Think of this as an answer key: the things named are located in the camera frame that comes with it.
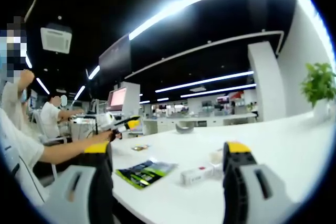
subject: green leaves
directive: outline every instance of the green leaves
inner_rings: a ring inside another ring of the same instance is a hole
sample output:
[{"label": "green leaves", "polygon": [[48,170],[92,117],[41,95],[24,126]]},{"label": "green leaves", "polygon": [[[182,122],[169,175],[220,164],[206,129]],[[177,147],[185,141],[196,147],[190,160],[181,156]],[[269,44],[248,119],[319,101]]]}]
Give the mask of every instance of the green leaves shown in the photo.
[{"label": "green leaves", "polygon": [[333,100],[336,96],[336,88],[333,86],[333,78],[336,74],[328,63],[307,63],[308,75],[301,83],[301,91],[314,107],[316,102],[322,99]]}]

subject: green booklet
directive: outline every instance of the green booklet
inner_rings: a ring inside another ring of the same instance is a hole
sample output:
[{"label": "green booklet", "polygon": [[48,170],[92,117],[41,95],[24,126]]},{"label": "green booklet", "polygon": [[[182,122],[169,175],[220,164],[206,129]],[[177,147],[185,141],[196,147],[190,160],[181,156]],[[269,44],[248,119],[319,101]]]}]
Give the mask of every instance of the green booklet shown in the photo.
[{"label": "green booklet", "polygon": [[116,170],[116,174],[137,189],[143,189],[166,176],[177,164],[147,160],[128,169]]}]

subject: potted plant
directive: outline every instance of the potted plant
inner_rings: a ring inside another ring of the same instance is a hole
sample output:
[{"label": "potted plant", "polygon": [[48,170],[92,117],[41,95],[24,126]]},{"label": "potted plant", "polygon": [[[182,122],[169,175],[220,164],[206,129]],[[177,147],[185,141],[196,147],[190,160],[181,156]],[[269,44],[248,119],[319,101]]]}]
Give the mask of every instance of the potted plant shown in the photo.
[{"label": "potted plant", "polygon": [[328,101],[334,100],[336,88],[333,78],[336,74],[332,72],[329,63],[306,64],[308,75],[301,83],[302,93],[313,107],[314,117],[318,120],[325,120],[328,116]]}]

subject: face mask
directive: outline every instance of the face mask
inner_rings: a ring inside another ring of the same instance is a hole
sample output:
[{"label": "face mask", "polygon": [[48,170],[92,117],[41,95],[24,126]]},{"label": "face mask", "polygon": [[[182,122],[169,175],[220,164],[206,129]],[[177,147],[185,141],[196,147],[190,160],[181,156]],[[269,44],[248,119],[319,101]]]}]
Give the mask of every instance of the face mask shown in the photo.
[{"label": "face mask", "polygon": [[21,98],[20,98],[20,102],[25,103],[26,101],[27,101],[27,90],[23,90]]}]

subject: white chair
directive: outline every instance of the white chair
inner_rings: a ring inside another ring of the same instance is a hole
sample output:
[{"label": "white chair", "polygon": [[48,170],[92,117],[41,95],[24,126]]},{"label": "white chair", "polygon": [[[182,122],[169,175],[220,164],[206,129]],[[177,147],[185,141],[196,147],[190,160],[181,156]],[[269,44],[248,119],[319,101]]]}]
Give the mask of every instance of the white chair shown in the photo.
[{"label": "white chair", "polygon": [[[55,137],[55,138],[48,138],[47,137],[47,133],[46,133],[46,130],[42,124],[42,120],[41,120],[41,116],[40,116],[40,113],[39,111],[34,111],[33,112],[33,116],[36,120],[36,124],[37,124],[37,127],[38,129],[40,130],[41,132],[41,136],[40,136],[40,141],[42,144],[45,144],[45,145],[49,145],[49,144],[52,144],[52,143],[56,143],[57,141],[62,141],[66,144],[67,143],[67,138],[66,137]],[[54,164],[51,165],[51,168],[52,168],[52,171],[53,171],[53,175],[54,175],[54,180],[56,180],[57,178],[57,171],[56,171],[56,166]]]}]

